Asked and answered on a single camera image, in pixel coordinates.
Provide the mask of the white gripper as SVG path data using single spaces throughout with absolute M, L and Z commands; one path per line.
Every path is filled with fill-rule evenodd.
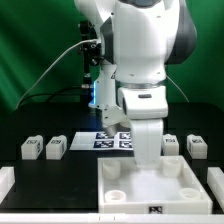
M 118 104 L 130 122 L 136 164 L 140 167 L 157 167 L 161 154 L 163 119 L 168 115 L 166 88 L 119 88 Z

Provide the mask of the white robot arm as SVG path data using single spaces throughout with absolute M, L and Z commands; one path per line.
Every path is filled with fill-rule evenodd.
M 186 0 L 74 0 L 93 25 L 100 50 L 96 101 L 108 135 L 131 129 L 135 161 L 159 163 L 168 115 L 165 67 L 185 61 L 196 29 Z

